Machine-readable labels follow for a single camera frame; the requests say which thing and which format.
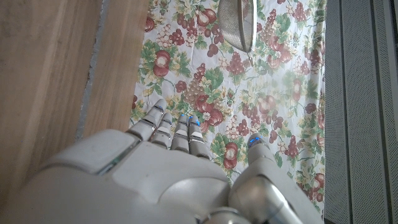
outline green leaf print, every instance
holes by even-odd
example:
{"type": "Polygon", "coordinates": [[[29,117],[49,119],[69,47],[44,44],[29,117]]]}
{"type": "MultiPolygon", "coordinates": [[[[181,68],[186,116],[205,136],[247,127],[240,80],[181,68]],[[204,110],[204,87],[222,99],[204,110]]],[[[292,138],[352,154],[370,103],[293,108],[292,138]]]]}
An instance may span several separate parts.
{"type": "Polygon", "coordinates": [[[232,54],[234,52],[234,49],[232,48],[232,46],[227,43],[226,41],[224,41],[220,46],[219,46],[220,51],[224,52],[224,53],[230,53],[232,54]]]}
{"type": "Polygon", "coordinates": [[[289,29],[290,27],[290,19],[287,13],[283,15],[277,15],[275,18],[275,21],[280,24],[280,32],[285,32],[289,29]]]}
{"type": "Polygon", "coordinates": [[[198,41],[195,43],[195,47],[202,50],[207,49],[207,43],[205,42],[205,39],[202,35],[198,36],[198,41]]]}
{"type": "Polygon", "coordinates": [[[187,65],[189,65],[190,62],[191,60],[187,58],[186,52],[178,53],[176,63],[179,64],[180,67],[176,71],[177,75],[183,75],[187,78],[192,78],[191,71],[189,68],[187,68],[187,65]]]}
{"type": "Polygon", "coordinates": [[[264,5],[261,3],[261,0],[257,0],[257,17],[263,21],[266,21],[267,17],[262,12],[263,9],[264,9],[264,5]]]}
{"type": "Polygon", "coordinates": [[[170,54],[170,58],[173,58],[175,53],[178,52],[178,47],[177,46],[173,46],[173,47],[166,48],[164,50],[167,51],[170,54]]]}
{"type": "Polygon", "coordinates": [[[209,131],[214,134],[214,132],[215,132],[214,126],[209,126],[209,131]]]}
{"type": "Polygon", "coordinates": [[[314,83],[312,80],[308,81],[307,84],[307,98],[318,99],[318,84],[314,83]]]}
{"type": "Polygon", "coordinates": [[[260,127],[259,133],[260,133],[262,136],[265,136],[265,137],[268,136],[269,132],[268,132],[268,129],[267,129],[266,124],[261,123],[261,127],[260,127]]]}
{"type": "Polygon", "coordinates": [[[291,179],[293,179],[293,174],[289,171],[289,172],[287,172],[287,175],[291,178],[291,179]]]}
{"type": "Polygon", "coordinates": [[[162,88],[159,85],[155,85],[155,91],[158,95],[162,96],[162,88]]]}
{"type": "Polygon", "coordinates": [[[282,167],[282,158],[281,158],[281,156],[279,155],[279,151],[275,153],[274,158],[275,158],[276,164],[277,164],[279,167],[282,167]]]}
{"type": "Polygon", "coordinates": [[[208,69],[205,73],[205,77],[207,80],[211,80],[211,89],[217,89],[222,82],[224,81],[223,73],[221,72],[219,67],[214,69],[208,69]]]}

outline floral tablecloth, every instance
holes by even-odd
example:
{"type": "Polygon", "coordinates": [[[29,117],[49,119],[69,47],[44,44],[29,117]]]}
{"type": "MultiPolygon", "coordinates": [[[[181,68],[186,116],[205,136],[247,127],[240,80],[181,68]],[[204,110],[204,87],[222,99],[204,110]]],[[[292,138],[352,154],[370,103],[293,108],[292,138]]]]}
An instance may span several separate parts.
{"type": "Polygon", "coordinates": [[[258,0],[253,67],[224,41],[218,1],[150,0],[131,124],[159,98],[174,121],[197,115],[211,160],[231,183],[259,132],[321,216],[326,0],[258,0]]]}

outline robot finger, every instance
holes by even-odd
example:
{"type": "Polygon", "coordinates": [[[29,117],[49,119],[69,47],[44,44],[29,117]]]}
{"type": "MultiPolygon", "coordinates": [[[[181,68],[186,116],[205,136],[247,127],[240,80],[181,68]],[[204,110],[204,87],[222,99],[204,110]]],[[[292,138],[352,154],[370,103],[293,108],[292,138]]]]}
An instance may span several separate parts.
{"type": "Polygon", "coordinates": [[[188,145],[188,120],[184,114],[178,118],[177,127],[175,128],[171,150],[179,150],[189,153],[188,145]]]}
{"type": "Polygon", "coordinates": [[[203,141],[203,136],[200,130],[200,122],[195,115],[191,116],[189,119],[188,142],[191,155],[209,159],[205,142],[203,141]]]}
{"type": "Polygon", "coordinates": [[[164,149],[167,149],[167,145],[170,141],[170,128],[172,126],[171,120],[172,115],[170,113],[166,113],[163,115],[159,127],[156,129],[154,135],[152,136],[152,139],[150,140],[152,143],[157,144],[164,149]]]}
{"type": "Polygon", "coordinates": [[[148,113],[133,127],[131,127],[127,133],[131,133],[139,137],[142,141],[148,141],[159,124],[166,106],[167,102],[165,100],[158,100],[148,113]]]}

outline red apple print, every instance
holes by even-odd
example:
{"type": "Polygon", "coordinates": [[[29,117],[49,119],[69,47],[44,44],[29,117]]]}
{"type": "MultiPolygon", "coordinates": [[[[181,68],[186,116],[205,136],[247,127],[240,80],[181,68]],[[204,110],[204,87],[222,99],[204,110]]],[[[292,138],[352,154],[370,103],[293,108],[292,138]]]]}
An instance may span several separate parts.
{"type": "Polygon", "coordinates": [[[206,103],[206,100],[209,98],[208,95],[200,95],[196,102],[197,110],[201,113],[212,111],[214,108],[214,103],[206,103]]]}
{"type": "Polygon", "coordinates": [[[267,95],[265,98],[259,98],[258,100],[260,113],[262,114],[268,114],[268,112],[276,106],[275,98],[273,96],[267,95]]]}
{"type": "Polygon", "coordinates": [[[147,22],[145,24],[145,32],[149,32],[149,31],[153,30],[154,28],[155,28],[154,20],[151,17],[147,16],[147,22]]]}
{"type": "Polygon", "coordinates": [[[301,81],[298,78],[296,78],[293,81],[293,94],[292,95],[293,95],[293,99],[295,101],[298,101],[301,97],[301,81]]]}
{"type": "Polygon", "coordinates": [[[211,126],[217,126],[223,122],[223,114],[218,109],[210,111],[210,119],[207,121],[211,126]]]}
{"type": "Polygon", "coordinates": [[[203,13],[209,18],[209,23],[214,23],[217,20],[216,12],[212,9],[205,9],[203,13]]]}

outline wood grain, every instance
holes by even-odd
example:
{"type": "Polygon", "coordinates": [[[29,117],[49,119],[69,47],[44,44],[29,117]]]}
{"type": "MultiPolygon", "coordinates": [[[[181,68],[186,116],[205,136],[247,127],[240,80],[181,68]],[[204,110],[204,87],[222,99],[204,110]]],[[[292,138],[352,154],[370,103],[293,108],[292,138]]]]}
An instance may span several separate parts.
{"type": "Polygon", "coordinates": [[[73,144],[101,0],[0,1],[0,207],[73,144]]]}
{"type": "Polygon", "coordinates": [[[148,6],[148,0],[109,2],[83,136],[127,130],[148,6]]]}

